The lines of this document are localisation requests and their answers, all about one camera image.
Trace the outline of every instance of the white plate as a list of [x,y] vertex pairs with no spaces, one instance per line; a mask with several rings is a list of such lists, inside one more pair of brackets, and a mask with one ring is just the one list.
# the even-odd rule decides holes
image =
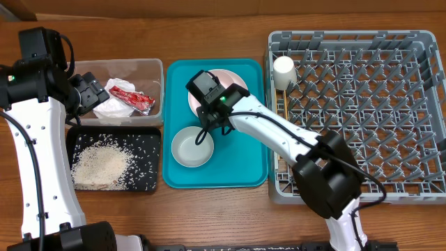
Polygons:
[[176,162],[185,167],[199,167],[208,162],[214,151],[214,141],[208,133],[203,142],[197,146],[195,139],[200,131],[200,127],[190,126],[175,135],[171,150]]

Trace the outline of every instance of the pink plate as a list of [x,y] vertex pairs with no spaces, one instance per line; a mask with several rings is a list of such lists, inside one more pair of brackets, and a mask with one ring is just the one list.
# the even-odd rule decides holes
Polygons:
[[[231,84],[235,83],[248,90],[245,81],[243,81],[243,79],[240,76],[231,72],[230,70],[214,69],[209,71],[216,77],[218,77],[220,84],[222,84],[224,88],[228,88]],[[201,106],[200,102],[198,102],[198,100],[195,99],[194,96],[192,96],[192,94],[190,93],[188,94],[187,99],[189,100],[190,109],[195,114],[195,116],[198,116],[197,108]]]

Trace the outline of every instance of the white cup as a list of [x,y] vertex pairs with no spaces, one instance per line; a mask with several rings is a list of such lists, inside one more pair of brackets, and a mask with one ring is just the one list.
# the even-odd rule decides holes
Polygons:
[[290,81],[297,82],[298,76],[295,72],[293,59],[289,56],[280,56],[272,64],[272,79],[274,87],[285,91]]

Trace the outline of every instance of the plastic dish rack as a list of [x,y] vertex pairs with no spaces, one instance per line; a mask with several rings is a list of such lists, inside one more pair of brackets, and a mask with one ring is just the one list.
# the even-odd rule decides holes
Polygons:
[[[272,63],[295,62],[298,82],[274,88]],[[446,203],[445,74],[428,31],[275,31],[266,54],[267,106],[322,135],[343,135],[387,202]],[[303,204],[290,167],[270,154],[270,198]],[[371,181],[362,201],[382,193]]]

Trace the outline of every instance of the plastic tray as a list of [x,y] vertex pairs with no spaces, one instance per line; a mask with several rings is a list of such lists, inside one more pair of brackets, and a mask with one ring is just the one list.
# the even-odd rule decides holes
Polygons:
[[142,91],[155,99],[151,113],[141,116],[133,112],[128,118],[98,119],[92,112],[81,117],[85,126],[161,126],[164,105],[164,75],[159,59],[115,59],[97,61],[79,61],[75,63],[75,74],[92,72],[102,86],[111,78],[120,78],[135,85],[136,91]]
[[251,59],[184,60],[167,71],[162,177],[173,188],[232,188],[261,185],[268,173],[267,148],[240,132],[221,135],[210,132],[214,152],[210,160],[195,168],[178,164],[171,152],[172,139],[181,129],[200,126],[187,102],[186,84],[200,70],[227,69],[240,75],[249,91],[264,102],[260,65]]
[[[272,63],[295,62],[298,82],[276,91]],[[266,54],[267,104],[291,122],[343,135],[363,170],[395,204],[446,202],[445,74],[428,31],[275,31]],[[289,166],[270,163],[270,197],[303,204]],[[362,201],[376,200],[371,181]]]

